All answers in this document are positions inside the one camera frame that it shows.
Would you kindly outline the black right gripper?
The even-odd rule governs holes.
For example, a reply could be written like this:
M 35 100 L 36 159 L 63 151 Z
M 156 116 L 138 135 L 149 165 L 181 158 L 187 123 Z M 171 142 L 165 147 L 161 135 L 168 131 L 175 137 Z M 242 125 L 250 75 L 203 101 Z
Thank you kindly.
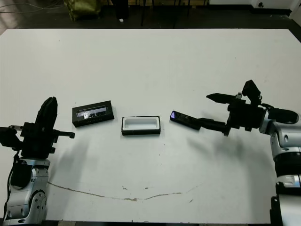
M 260 127 L 265 110 L 257 105 L 247 104 L 245 100 L 241 99 L 242 93 L 238 93 L 236 96 L 212 93 L 206 97 L 216 103 L 229 104 L 227 108 L 229 117 L 226 123 L 207 118 L 196 119 L 196 123 L 200 127 L 223 132 L 225 136 L 229 135 L 231 128 L 243 127 L 245 131 L 252 131 L 252 129 Z

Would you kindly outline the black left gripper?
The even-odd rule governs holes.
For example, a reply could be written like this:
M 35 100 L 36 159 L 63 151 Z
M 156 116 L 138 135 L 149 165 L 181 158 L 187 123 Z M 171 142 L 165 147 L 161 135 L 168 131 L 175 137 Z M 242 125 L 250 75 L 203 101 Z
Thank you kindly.
M 24 123 L 23 126 L 10 125 L 13 132 L 11 147 L 21 151 L 24 158 L 47 158 L 55 152 L 53 144 L 59 137 L 75 138 L 74 132 L 54 129 L 58 103 L 56 97 L 49 97 L 38 111 L 35 123 Z

